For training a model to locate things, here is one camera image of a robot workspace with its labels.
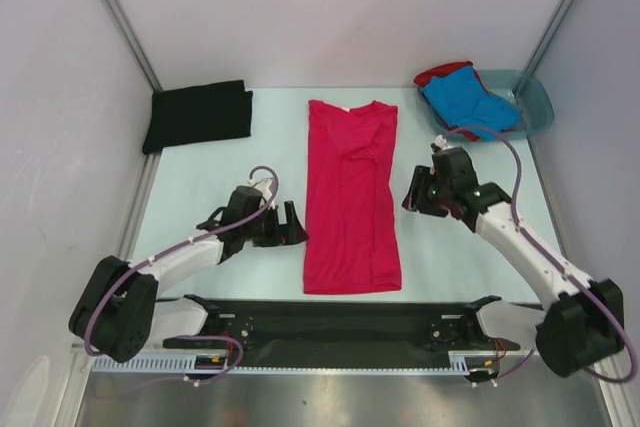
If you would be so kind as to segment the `pink t shirt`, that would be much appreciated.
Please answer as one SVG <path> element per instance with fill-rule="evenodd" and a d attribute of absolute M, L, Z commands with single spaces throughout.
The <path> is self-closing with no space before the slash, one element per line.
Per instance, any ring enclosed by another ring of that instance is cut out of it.
<path fill-rule="evenodd" d="M 394 105 L 346 109 L 310 101 L 304 293 L 401 289 L 390 188 L 397 127 Z"/>

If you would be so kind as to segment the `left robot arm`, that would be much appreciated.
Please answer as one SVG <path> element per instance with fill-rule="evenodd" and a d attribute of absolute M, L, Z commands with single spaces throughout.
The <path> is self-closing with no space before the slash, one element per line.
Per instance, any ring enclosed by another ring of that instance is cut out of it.
<path fill-rule="evenodd" d="M 295 205 L 282 211 L 266 188 L 238 186 L 228 203 L 215 209 L 187 239 L 137 263 L 113 255 L 101 259 L 85 286 L 68 329 L 91 356 L 118 363 L 145 346 L 188 336 L 197 345 L 214 344 L 221 323 L 207 302 L 192 294 L 162 302 L 170 288 L 238 254 L 247 243 L 259 248 L 303 244 L 309 239 Z"/>

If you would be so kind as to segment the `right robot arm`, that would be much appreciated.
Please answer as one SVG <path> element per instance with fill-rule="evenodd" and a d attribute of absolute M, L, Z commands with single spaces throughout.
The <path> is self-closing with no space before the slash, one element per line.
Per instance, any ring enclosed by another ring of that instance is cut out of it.
<path fill-rule="evenodd" d="M 637 359 L 624 329 L 621 289 L 595 281 L 553 251 L 520 218 L 516 197 L 495 183 L 478 181 L 461 147 L 434 146 L 432 163 L 416 166 L 404 209 L 450 216 L 494 247 L 526 281 L 541 308 L 486 300 L 463 320 L 461 335 L 473 348 L 496 337 L 533 347 L 546 366 L 566 378 L 621 351 Z"/>

